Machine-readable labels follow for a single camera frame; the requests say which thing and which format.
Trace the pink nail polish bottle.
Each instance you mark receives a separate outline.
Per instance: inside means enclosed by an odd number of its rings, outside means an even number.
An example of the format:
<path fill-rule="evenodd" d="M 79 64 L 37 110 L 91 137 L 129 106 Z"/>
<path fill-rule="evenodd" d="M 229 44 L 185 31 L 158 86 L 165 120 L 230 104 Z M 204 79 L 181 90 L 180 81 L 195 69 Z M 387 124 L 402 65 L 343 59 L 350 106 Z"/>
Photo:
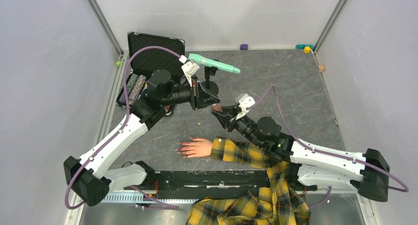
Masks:
<path fill-rule="evenodd" d="M 212 112 L 219 112 L 219 113 L 223 112 L 222 106 L 219 105 L 219 104 L 214 104 L 214 105 L 211 106 L 211 111 Z"/>

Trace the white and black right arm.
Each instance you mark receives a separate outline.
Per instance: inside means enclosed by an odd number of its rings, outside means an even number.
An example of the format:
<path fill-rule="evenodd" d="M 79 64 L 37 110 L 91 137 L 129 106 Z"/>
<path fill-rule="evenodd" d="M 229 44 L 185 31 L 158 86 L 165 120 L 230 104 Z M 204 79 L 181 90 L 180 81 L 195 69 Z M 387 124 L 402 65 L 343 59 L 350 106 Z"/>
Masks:
<path fill-rule="evenodd" d="M 213 104 L 211 113 L 228 132 L 236 130 L 276 162 L 288 162 L 285 184 L 290 189 L 333 188 L 355 191 L 377 202 L 388 201 L 390 166 L 375 149 L 365 153 L 330 149 L 281 132 L 270 116 L 257 122 L 238 117 L 237 106 Z"/>

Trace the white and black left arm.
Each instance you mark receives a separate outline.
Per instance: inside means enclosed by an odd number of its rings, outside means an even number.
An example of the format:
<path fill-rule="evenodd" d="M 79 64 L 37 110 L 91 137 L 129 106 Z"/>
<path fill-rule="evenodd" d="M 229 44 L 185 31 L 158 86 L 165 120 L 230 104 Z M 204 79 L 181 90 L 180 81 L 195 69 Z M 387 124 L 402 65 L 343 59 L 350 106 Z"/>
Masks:
<path fill-rule="evenodd" d="M 92 207 L 99 204 L 109 192 L 139 185 L 149 189 L 155 176 L 138 164 L 110 170 L 109 167 L 127 147 L 148 132 L 166 114 L 166 106 L 189 103 L 193 110 L 220 102 L 217 94 L 200 84 L 196 75 L 190 83 L 177 85 L 167 70 L 154 71 L 147 81 L 147 88 L 135 103 L 127 107 L 127 114 L 104 139 L 91 150 L 64 161 L 68 188 L 81 199 L 81 204 Z"/>

